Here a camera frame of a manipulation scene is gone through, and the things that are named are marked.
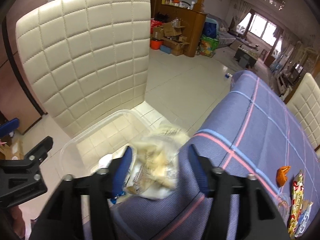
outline white bottle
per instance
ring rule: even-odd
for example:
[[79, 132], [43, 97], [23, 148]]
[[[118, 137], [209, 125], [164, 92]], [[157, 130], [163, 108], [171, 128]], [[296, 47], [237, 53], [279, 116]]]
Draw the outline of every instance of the white bottle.
[[193, 2], [193, 1], [191, 2], [190, 10], [192, 10], [192, 9], [193, 9], [193, 6], [195, 5], [195, 3], [196, 3], [196, 2]]

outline hand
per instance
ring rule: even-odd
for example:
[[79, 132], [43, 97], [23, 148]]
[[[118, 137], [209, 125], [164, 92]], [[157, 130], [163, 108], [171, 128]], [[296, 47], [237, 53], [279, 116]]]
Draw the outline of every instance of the hand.
[[22, 218], [22, 212], [19, 206], [12, 207], [10, 209], [11, 216], [13, 218], [13, 231], [19, 236], [20, 238], [24, 238], [26, 234], [26, 225]]

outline ceiling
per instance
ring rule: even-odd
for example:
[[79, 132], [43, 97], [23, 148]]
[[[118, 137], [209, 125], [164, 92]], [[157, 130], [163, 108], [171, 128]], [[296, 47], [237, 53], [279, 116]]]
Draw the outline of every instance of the ceiling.
[[283, 0], [285, 6], [281, 11], [268, 5], [264, 0], [245, 0], [263, 10], [268, 15], [280, 21], [284, 26], [293, 31], [302, 41], [309, 39], [310, 35], [316, 36], [314, 47], [320, 48], [320, 26], [304, 0]]

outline quilted chair back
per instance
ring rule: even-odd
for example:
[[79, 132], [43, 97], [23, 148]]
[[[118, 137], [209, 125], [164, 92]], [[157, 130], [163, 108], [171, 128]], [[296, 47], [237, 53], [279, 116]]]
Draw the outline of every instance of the quilted chair back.
[[32, 89], [69, 135], [144, 101], [150, 0], [54, 0], [16, 39]]
[[315, 149], [320, 145], [320, 89], [310, 73], [306, 73], [299, 87], [287, 103], [305, 130]]

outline curtain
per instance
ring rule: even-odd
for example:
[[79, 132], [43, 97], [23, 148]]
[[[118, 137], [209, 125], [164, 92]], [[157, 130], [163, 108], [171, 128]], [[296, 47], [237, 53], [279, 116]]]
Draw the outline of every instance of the curtain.
[[281, 43], [281, 52], [279, 57], [271, 64], [270, 69], [272, 72], [277, 71], [278, 73], [283, 69], [284, 66], [280, 65], [279, 62], [284, 57], [285, 51], [289, 48], [292, 44], [295, 46], [299, 38], [292, 33], [288, 28], [285, 28], [282, 33], [282, 43]]
[[243, 0], [231, 0], [231, 4], [233, 5], [233, 20], [235, 22], [235, 26], [233, 26], [232, 30], [236, 31], [237, 25], [250, 12], [251, 4]]

